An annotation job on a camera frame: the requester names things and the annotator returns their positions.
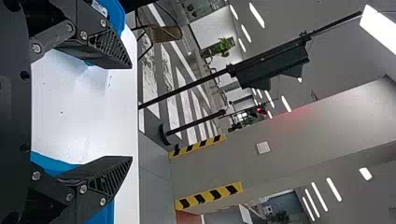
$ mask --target ceiling light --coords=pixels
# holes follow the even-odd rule
[[[326,203],[324,202],[323,198],[321,197],[321,194],[320,194],[320,192],[319,192],[319,190],[318,190],[318,188],[317,188],[317,185],[316,185],[314,182],[312,182],[311,185],[312,185],[312,188],[314,189],[315,193],[317,194],[317,196],[318,196],[318,198],[319,198],[319,201],[320,201],[320,203],[321,203],[321,205],[322,205],[322,207],[323,207],[323,210],[324,210],[325,212],[328,212],[329,209],[327,208]]]
[[[248,42],[251,43],[251,38],[250,38],[250,35],[248,34],[247,28],[245,28],[244,25],[241,25],[241,27],[242,27],[242,31],[244,32],[245,36],[247,37]]]
[[[361,172],[361,175],[364,177],[365,180],[369,181],[373,178],[372,174],[370,173],[369,169],[367,168],[361,168],[359,169],[359,171]]]
[[[275,104],[271,99],[270,93],[268,91],[265,91],[265,95],[267,96],[268,101],[271,103],[272,108],[275,108]]]
[[[343,201],[343,198],[341,198],[340,193],[338,192],[338,189],[335,187],[334,183],[332,182],[331,178],[327,178],[327,183],[329,184],[330,188],[332,189],[332,193],[334,194],[335,198],[337,199],[338,202]]]
[[[361,18],[361,27],[396,54],[396,24],[393,21],[366,5]]]
[[[241,45],[242,50],[246,53],[247,49],[245,48],[244,42],[242,42],[241,38],[239,38],[239,44]]]
[[[233,6],[232,6],[232,5],[230,5],[230,9],[231,9],[231,12],[233,13],[233,16],[234,16],[237,20],[239,20],[238,14],[236,14],[236,11],[235,11],[235,9],[233,9]]]
[[[283,105],[286,107],[286,109],[288,110],[288,112],[291,112],[291,108],[290,108],[290,106],[289,106],[289,103],[288,103],[288,101],[286,100],[286,98],[284,97],[284,96],[282,96],[282,102],[283,102]]]
[[[262,19],[262,16],[260,13],[256,10],[256,8],[253,6],[253,4],[249,3],[250,11],[253,13],[254,17],[256,17],[256,20],[259,22],[259,24],[262,26],[262,28],[265,28],[265,23],[264,20]]]
[[[306,202],[305,197],[303,197],[303,201],[304,201],[306,210],[308,210],[309,216],[311,216],[312,221],[315,221],[314,215],[312,215],[311,209],[309,208],[308,203]]]
[[[262,98],[262,91],[257,90],[257,92],[259,93],[260,98]]]
[[[308,189],[305,190],[306,196],[308,196],[309,202],[311,202],[312,207],[314,208],[315,214],[317,214],[317,217],[320,217],[320,213],[317,209],[317,206],[314,203],[314,200],[312,200],[311,194],[309,193]]]

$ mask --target black pipe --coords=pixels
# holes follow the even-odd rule
[[[360,18],[362,15],[363,15],[363,12],[361,12],[361,11],[355,12],[355,13],[349,15],[349,16],[344,17],[341,20],[334,21],[334,22],[332,22],[332,23],[330,23],[328,25],[323,26],[322,28],[320,28],[318,30],[314,30],[313,32],[311,32],[308,35],[310,35],[310,36],[322,35],[324,33],[329,32],[332,29],[335,29],[335,28],[337,28],[339,26],[342,26],[342,25],[344,25],[346,23],[349,23],[350,21],[354,21],[354,20]]]
[[[164,94],[162,96],[159,96],[158,98],[155,98],[153,100],[150,100],[148,102],[143,103],[142,105],[139,106],[139,110],[140,109],[144,109],[144,108],[146,108],[148,106],[157,104],[160,101],[165,100],[165,99],[167,99],[167,98],[169,98],[171,96],[177,95],[177,94],[179,94],[179,93],[181,93],[183,91],[189,90],[189,89],[191,89],[193,87],[196,87],[196,86],[199,86],[199,85],[201,85],[203,83],[206,83],[207,81],[210,81],[210,80],[212,80],[215,77],[221,77],[222,75],[227,74],[227,73],[228,73],[228,69],[225,68],[223,70],[218,71],[215,74],[209,75],[207,77],[203,77],[203,78],[198,79],[198,80],[196,80],[196,81],[194,81],[192,83],[189,83],[189,84],[187,84],[187,85],[185,85],[183,87],[175,89],[174,91],[169,91],[168,93],[166,93],[166,94]]]
[[[176,128],[174,130],[171,130],[171,131],[165,133],[165,136],[170,136],[170,135],[175,134],[175,133],[180,133],[180,132],[182,132],[182,131],[184,131],[186,129],[189,129],[191,127],[194,127],[194,126],[196,126],[196,125],[198,125],[200,123],[204,123],[204,122],[207,122],[209,120],[215,119],[215,118],[217,118],[219,116],[223,116],[223,115],[225,115],[225,113],[226,113],[225,110],[221,109],[221,110],[219,110],[219,112],[217,112],[215,114],[211,114],[211,115],[209,115],[207,117],[195,120],[195,121],[193,121],[191,123],[188,123],[186,125],[183,125],[181,127]]]
[[[187,84],[187,85],[185,85],[183,87],[180,87],[180,88],[178,88],[178,89],[176,89],[174,91],[169,91],[168,93],[166,93],[166,94],[164,94],[162,96],[159,96],[158,98],[155,98],[155,99],[153,99],[151,101],[143,103],[138,108],[139,108],[139,110],[140,109],[144,109],[144,108],[146,108],[146,107],[148,107],[150,105],[154,105],[156,103],[159,103],[160,101],[165,100],[165,99],[167,99],[167,98],[169,98],[171,96],[177,95],[177,94],[179,94],[179,93],[181,93],[183,91],[186,91],[188,89],[191,89],[193,87],[196,87],[198,85],[206,83],[207,81],[210,81],[213,78],[220,77],[220,76],[222,76],[224,74],[227,74],[227,73],[230,73],[231,77],[234,77],[234,76],[236,76],[236,72],[237,71],[241,71],[241,70],[247,69],[250,66],[255,65],[256,63],[261,63],[262,61],[265,61],[265,60],[268,60],[268,59],[270,59],[272,57],[275,57],[275,56],[277,56],[277,55],[279,55],[279,54],[281,54],[281,53],[283,53],[283,52],[285,52],[285,51],[287,51],[289,49],[295,48],[298,45],[304,45],[307,41],[310,41],[312,39],[312,37],[317,36],[317,35],[322,35],[323,33],[326,33],[326,32],[328,32],[328,31],[330,31],[330,30],[332,30],[334,28],[337,28],[340,25],[343,25],[343,24],[345,24],[347,22],[350,22],[350,21],[354,21],[357,18],[361,17],[361,15],[362,15],[362,12],[358,11],[358,12],[356,12],[354,14],[351,14],[349,16],[344,17],[341,20],[334,21],[334,22],[332,22],[332,23],[330,23],[328,25],[325,25],[325,26],[319,28],[318,30],[314,30],[314,31],[312,31],[309,34],[302,35],[299,38],[296,38],[296,39],[291,40],[291,41],[289,41],[289,42],[287,42],[285,44],[282,44],[282,45],[280,45],[278,47],[275,47],[273,49],[265,51],[264,53],[256,55],[256,56],[254,56],[252,58],[244,60],[244,61],[242,61],[240,63],[235,64],[235,65],[229,65],[229,66],[227,66],[227,68],[224,68],[224,69],[218,71],[215,74],[212,74],[210,76],[198,79],[198,80],[196,80],[196,81],[194,81],[192,83],[189,83],[189,84]]]

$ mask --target potted plant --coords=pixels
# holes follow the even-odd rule
[[[228,56],[230,56],[230,52],[228,50],[230,50],[232,47],[232,40],[227,38],[221,38],[220,42],[215,45],[216,52],[220,54],[220,56],[223,58],[227,58]]]
[[[216,55],[223,58],[230,56],[229,50],[235,46],[233,38],[220,38],[220,42],[201,50],[201,58],[206,59]]]
[[[290,223],[289,214],[285,210],[281,210],[281,211],[277,212],[275,215],[267,216],[267,219],[270,222],[277,223],[277,224],[289,224]]]

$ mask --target hazard tape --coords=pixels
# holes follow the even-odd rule
[[[183,211],[199,204],[210,203],[220,199],[230,197],[232,195],[243,192],[242,183],[233,183],[224,187],[208,190],[199,194],[194,194],[186,198],[175,201],[177,211]]]
[[[205,141],[195,143],[194,145],[173,150],[169,152],[169,159],[172,160],[174,158],[192,153],[195,150],[202,149],[204,147],[209,147],[220,142],[224,142],[226,139],[227,138],[225,137],[225,134],[221,134],[216,137],[206,139]]]

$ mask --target metal bolt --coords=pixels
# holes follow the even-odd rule
[[[38,44],[33,44],[32,45],[32,51],[34,53],[41,53],[41,47]]]
[[[81,188],[79,189],[79,192],[81,194],[85,194],[85,192],[87,192],[87,186],[86,185],[81,186]]]
[[[32,174],[32,179],[33,179],[34,181],[40,180],[40,178],[41,178],[41,173],[40,173],[40,172],[38,172],[38,171],[33,172],[33,174]]]
[[[73,200],[73,198],[74,198],[74,195],[73,194],[67,194],[67,196],[66,196],[66,200],[68,201],[68,202],[71,202],[72,200]]]
[[[72,32],[73,32],[73,26],[72,26],[72,25],[66,24],[66,27],[67,27],[67,31],[68,31],[69,33],[72,33]]]
[[[87,32],[85,32],[85,31],[81,31],[79,33],[79,36],[81,36],[81,39],[83,39],[83,40],[87,40],[88,39]]]
[[[103,19],[100,20],[100,25],[105,28],[107,26],[107,22]]]
[[[106,198],[102,198],[102,199],[100,200],[100,205],[101,205],[101,206],[105,206],[105,204],[106,204]]]

